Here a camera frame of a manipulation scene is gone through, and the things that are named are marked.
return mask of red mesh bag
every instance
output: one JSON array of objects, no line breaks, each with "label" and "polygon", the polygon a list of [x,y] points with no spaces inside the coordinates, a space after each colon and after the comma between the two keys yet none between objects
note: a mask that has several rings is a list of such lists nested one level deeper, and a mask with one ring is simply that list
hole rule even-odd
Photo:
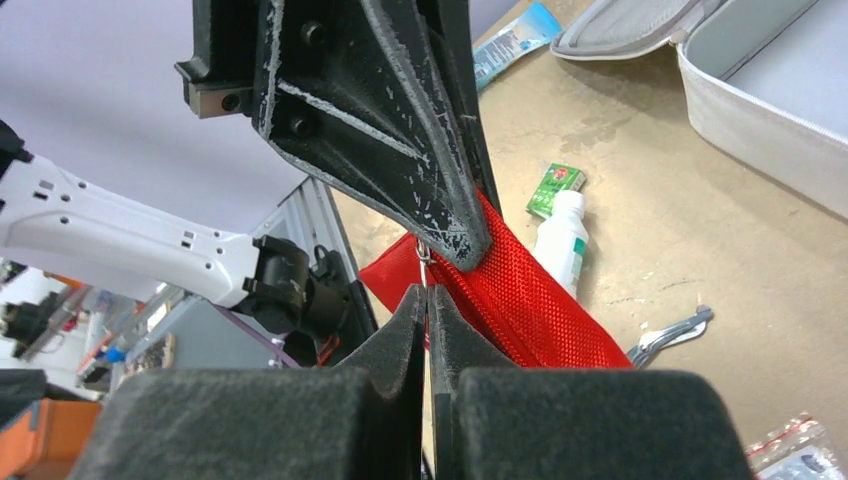
[{"label": "red mesh bag", "polygon": [[[480,195],[492,247],[463,273],[438,255],[430,276],[445,285],[462,316],[522,367],[626,368],[630,361],[592,317],[542,268]],[[420,283],[417,240],[406,234],[360,272],[391,311]]]}]

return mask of bolt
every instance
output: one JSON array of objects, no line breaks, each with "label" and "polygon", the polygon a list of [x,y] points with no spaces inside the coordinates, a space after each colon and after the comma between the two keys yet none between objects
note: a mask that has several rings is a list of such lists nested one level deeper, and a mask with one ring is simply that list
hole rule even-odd
[{"label": "bolt", "polygon": [[221,108],[225,112],[232,112],[239,107],[239,104],[241,104],[241,99],[235,93],[231,93],[221,100]]},{"label": "bolt", "polygon": [[298,138],[306,138],[312,133],[312,126],[309,124],[309,120],[303,117],[294,117],[289,122],[289,128],[293,134],[295,134]]},{"label": "bolt", "polygon": [[300,38],[310,47],[320,47],[327,40],[327,29],[324,25],[312,20],[300,29]]}]

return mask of toothpaste tube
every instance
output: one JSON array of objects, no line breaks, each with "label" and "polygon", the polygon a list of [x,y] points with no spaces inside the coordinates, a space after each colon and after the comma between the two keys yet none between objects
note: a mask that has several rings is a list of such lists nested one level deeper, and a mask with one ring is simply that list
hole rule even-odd
[{"label": "toothpaste tube", "polygon": [[551,12],[542,4],[533,3],[520,17],[474,50],[477,91],[519,58],[551,43],[560,31],[562,27]]}]

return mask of black foam pad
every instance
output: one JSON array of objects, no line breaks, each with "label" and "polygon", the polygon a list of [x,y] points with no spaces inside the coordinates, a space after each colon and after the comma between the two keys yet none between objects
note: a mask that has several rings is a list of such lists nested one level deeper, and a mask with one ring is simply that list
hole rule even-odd
[{"label": "black foam pad", "polygon": [[445,287],[430,289],[430,385],[433,397],[436,475],[458,478],[462,452],[453,403],[459,374],[472,367],[518,368],[462,318]]},{"label": "black foam pad", "polygon": [[424,301],[408,293],[344,366],[130,378],[69,478],[419,478]]},{"label": "black foam pad", "polygon": [[10,368],[0,370],[0,429],[15,420],[48,390],[44,370]]},{"label": "black foam pad", "polygon": [[459,383],[468,480],[752,478],[724,405],[695,375],[469,369]]}]

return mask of tabletop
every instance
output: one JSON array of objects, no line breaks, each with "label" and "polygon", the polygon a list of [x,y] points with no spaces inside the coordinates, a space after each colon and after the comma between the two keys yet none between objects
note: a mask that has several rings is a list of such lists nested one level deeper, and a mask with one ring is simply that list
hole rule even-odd
[{"label": "tabletop", "polygon": [[[591,2],[542,3],[566,25]],[[521,1],[483,38],[528,5]],[[848,287],[848,225],[698,136],[672,48],[594,63],[543,49],[488,86],[480,107],[504,218],[526,246],[540,220],[524,206],[547,167],[586,173],[591,240],[577,299],[623,349],[643,329],[707,304],[715,319],[704,336],[662,351],[649,368],[706,378],[745,444],[809,411],[848,451],[848,328],[839,300]],[[356,218],[346,228],[360,267],[403,233],[337,199],[342,218]]]}]

